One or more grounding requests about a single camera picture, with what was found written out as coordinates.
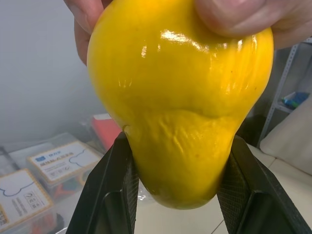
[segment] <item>yellow fruit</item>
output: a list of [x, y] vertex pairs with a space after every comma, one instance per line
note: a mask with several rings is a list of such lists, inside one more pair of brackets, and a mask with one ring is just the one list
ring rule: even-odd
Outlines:
[[114, 0], [91, 36], [88, 70], [161, 204], [192, 209], [217, 192], [233, 137], [267, 85], [270, 29], [210, 32], [193, 0]]

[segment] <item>shelf rack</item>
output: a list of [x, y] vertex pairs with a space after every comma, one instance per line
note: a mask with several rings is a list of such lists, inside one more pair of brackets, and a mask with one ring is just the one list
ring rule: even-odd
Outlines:
[[[308, 39], [304, 40], [302, 43], [312, 44], [312, 38], [308, 38]], [[296, 54], [296, 52], [298, 50], [298, 46], [299, 46], [299, 44], [294, 45], [291, 48], [291, 51], [290, 51], [289, 56], [287, 58], [286, 65], [285, 65], [283, 73], [282, 73], [282, 77], [281, 77], [281, 79], [280, 79], [280, 81], [278, 83], [278, 86], [277, 86], [277, 89], [276, 89], [276, 93], [274, 95], [273, 102], [271, 104], [268, 116], [266, 118], [266, 121], [264, 123], [262, 132], [260, 134], [260, 138], [259, 138], [258, 145], [257, 145], [258, 148], [260, 146], [261, 140], [266, 136], [266, 133], [267, 133], [268, 128], [269, 128], [269, 124], [270, 124], [270, 122], [272, 120], [272, 117], [273, 117], [273, 114], [274, 114], [275, 110], [278, 109], [278, 110], [283, 111], [283, 112], [288, 113], [288, 114], [290, 114], [292, 112], [291, 109], [287, 108], [286, 106], [284, 106], [279, 101], [279, 97], [280, 97], [280, 94], [281, 94], [282, 89], [284, 87], [284, 84], [285, 84], [285, 81], [287, 79], [287, 76], [288, 76], [289, 70], [291, 68], [291, 65], [293, 63], [294, 56], [295, 56], [295, 54]]]

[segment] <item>red object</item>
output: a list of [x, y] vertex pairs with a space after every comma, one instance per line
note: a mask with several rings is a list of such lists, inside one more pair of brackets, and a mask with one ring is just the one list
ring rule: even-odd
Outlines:
[[92, 127], [106, 150], [113, 145], [116, 137], [121, 133], [121, 128], [108, 114], [93, 116]]

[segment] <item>box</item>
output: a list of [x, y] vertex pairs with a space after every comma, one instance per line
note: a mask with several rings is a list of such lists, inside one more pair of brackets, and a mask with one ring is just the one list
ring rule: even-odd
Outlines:
[[27, 170], [0, 177], [0, 233], [41, 234], [56, 226], [53, 202]]
[[60, 201], [82, 189], [99, 160], [98, 152], [76, 140], [28, 157], [26, 166], [52, 199]]

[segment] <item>label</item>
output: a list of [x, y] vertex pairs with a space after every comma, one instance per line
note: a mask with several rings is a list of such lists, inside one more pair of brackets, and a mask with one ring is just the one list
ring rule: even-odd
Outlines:
[[100, 157], [87, 146], [75, 141], [30, 157], [29, 160], [39, 169], [48, 183], [55, 183], [72, 174], [83, 172], [99, 162]]
[[52, 206], [27, 169], [0, 177], [0, 233]]

